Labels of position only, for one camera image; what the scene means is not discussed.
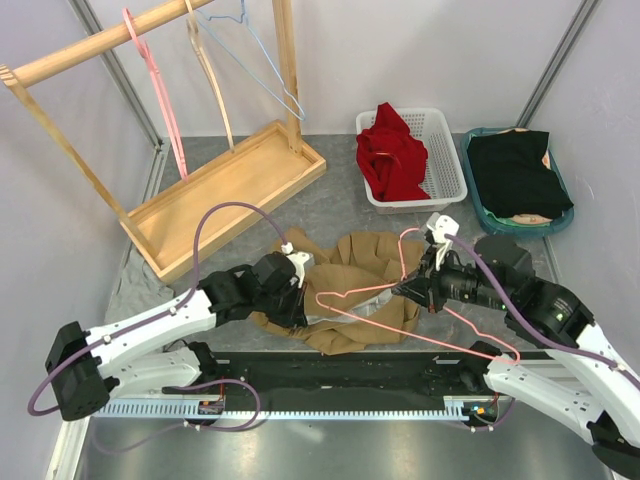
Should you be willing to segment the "pink wire hanger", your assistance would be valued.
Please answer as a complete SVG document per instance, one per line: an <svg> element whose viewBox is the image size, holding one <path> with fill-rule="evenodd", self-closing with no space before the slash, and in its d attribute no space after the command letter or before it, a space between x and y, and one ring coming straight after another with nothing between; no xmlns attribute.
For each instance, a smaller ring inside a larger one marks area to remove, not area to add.
<svg viewBox="0 0 640 480"><path fill-rule="evenodd" d="M415 332L419 306L393 294L392 289L419 265L424 247L404 239L417 230L408 228L399 235L355 232L341 238L333 249L314 253L316 265L308 276L305 312L309 317L318 316L319 321L310 325L312 334L306 344L323 354L337 355L414 338L489 361L518 362L517 349L480 331L475 332L478 337L505 347L514 356L504 357L501 351L482 353Z"/></svg>

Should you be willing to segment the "tan skirt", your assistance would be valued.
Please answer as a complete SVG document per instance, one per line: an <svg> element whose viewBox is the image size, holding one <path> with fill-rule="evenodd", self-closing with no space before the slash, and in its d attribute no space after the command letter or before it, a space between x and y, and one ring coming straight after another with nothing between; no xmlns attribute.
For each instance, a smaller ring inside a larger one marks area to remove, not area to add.
<svg viewBox="0 0 640 480"><path fill-rule="evenodd" d="M415 269L424 253L420 241L403 240L391 232L356 231L340 238L332 248L323 249L299 227L285 233L294 248L312 253L315 265L305 276L304 313L310 317L303 328L285 329L271 323L265 314L251 315L253 322L270 334L301 340L325 355L357 352L369 345L398 344L404 331L413 332L419 321L420 307L415 302L390 295L384 285L394 284L402 270ZM384 324L376 327L366 322L339 322L337 314L316 302L349 311L379 295L381 305L365 317Z"/></svg>

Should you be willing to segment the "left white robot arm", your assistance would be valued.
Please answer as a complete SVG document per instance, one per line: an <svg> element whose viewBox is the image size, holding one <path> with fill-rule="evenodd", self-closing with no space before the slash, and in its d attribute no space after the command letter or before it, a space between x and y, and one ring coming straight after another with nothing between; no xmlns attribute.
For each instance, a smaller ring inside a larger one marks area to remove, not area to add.
<svg viewBox="0 0 640 480"><path fill-rule="evenodd" d="M112 324L62 327L45 361L56 409L65 421L98 412L110 400L138 394L208 393L219 382L213 354L201 342L175 352L162 347L189 335L263 313L286 328L306 323L303 285L307 252L263 256L210 274L186 293Z"/></svg>

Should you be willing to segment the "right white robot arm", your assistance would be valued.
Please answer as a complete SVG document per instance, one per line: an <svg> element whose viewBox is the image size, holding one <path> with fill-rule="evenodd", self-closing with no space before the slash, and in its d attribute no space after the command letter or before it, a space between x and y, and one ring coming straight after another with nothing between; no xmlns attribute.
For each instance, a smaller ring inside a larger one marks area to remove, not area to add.
<svg viewBox="0 0 640 480"><path fill-rule="evenodd" d="M543 350L581 384L571 390L524 367L501 366L504 355L472 359L458 368L467 392L504 393L579 435L597 459L626 479L639 476L639 376L612 347L593 313L568 288L538 277L531 254L505 235L474 246L460 239L473 261L450 250L442 259L431 242L418 267L394 287L432 313L449 300L504 312L507 327Z"/></svg>

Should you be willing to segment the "wooden hanger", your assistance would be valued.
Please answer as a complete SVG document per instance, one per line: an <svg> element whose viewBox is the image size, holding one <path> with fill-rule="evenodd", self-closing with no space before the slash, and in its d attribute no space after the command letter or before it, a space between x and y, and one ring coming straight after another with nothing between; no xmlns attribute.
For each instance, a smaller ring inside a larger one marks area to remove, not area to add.
<svg viewBox="0 0 640 480"><path fill-rule="evenodd" d="M195 15L195 9L192 6L192 3L190 0L185 0L184 1L186 9L187 9L187 20L186 20L186 25L187 25L187 31L188 31L188 35L189 35L189 39L192 45L192 49L194 51L194 54L196 55L196 58L199 61L199 64L207 78L207 81L209 83L209 86L214 94L214 97L216 99L217 105L218 105L218 109L221 115L221 119L223 122L223 126L225 129L225 133L226 133L226 138L227 138L227 142L228 142L228 147L229 150L234 153L235 152L235 143L234 143L234 139L233 139L233 133L232 133L232 129L231 129L231 124L229 121L229 117L228 117L228 113L226 110L226 106L224 103L224 99L219 87L219 83L217 81L216 78L216 74L215 71L213 69L213 66L210 62L209 56L206 52L206 49L202 43L201 37L200 37L200 33L199 33L199 27L198 27L198 21Z"/></svg>

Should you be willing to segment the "pink plastic hanger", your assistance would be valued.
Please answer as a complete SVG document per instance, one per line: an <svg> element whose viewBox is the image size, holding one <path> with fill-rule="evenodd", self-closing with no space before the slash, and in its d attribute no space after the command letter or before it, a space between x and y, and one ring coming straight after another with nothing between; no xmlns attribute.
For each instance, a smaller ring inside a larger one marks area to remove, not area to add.
<svg viewBox="0 0 640 480"><path fill-rule="evenodd" d="M161 110L161 114L167 128L167 133L174 153L178 172L182 180L187 180L188 168L181 134L161 72L149 48L148 43L138 36L134 27L134 17L128 8L122 9L122 16L131 40L136 46L139 55L144 60L146 68L149 72L156 98Z"/></svg>

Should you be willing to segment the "white plastic basket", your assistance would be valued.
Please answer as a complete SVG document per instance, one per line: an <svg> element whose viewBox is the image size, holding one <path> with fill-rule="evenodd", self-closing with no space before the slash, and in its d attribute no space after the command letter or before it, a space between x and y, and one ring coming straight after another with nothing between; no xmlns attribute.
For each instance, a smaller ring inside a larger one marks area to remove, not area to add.
<svg viewBox="0 0 640 480"><path fill-rule="evenodd" d="M410 135L426 148L425 175L420 188L428 199L379 201L367 179L367 200L379 214L440 211L467 196L461 163L444 114L436 108L399 108L396 113L407 124Z"/></svg>

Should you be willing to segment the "black garment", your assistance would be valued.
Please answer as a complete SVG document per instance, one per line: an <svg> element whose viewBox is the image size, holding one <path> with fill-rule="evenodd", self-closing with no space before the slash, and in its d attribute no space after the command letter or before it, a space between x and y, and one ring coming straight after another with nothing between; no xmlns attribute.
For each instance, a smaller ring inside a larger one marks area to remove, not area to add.
<svg viewBox="0 0 640 480"><path fill-rule="evenodd" d="M573 207L551 168L546 131L474 136L467 155L481 204L497 218L537 215L553 221Z"/></svg>

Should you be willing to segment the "red garment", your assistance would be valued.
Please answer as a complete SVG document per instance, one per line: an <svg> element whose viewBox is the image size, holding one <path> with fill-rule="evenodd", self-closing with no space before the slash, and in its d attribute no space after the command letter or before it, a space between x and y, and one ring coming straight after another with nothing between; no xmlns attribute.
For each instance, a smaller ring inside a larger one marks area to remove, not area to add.
<svg viewBox="0 0 640 480"><path fill-rule="evenodd" d="M428 151L388 103L377 107L373 125L356 136L357 164L379 202L420 201L431 196L421 189Z"/></svg>

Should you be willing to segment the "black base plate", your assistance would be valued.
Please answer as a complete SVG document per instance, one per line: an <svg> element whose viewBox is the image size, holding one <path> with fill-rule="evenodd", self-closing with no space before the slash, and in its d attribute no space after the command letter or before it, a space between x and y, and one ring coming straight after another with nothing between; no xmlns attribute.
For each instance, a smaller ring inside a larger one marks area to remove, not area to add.
<svg viewBox="0 0 640 480"><path fill-rule="evenodd" d="M447 397L493 399L488 359L460 353L225 352L203 356L189 392L220 393L229 411L434 410Z"/></svg>

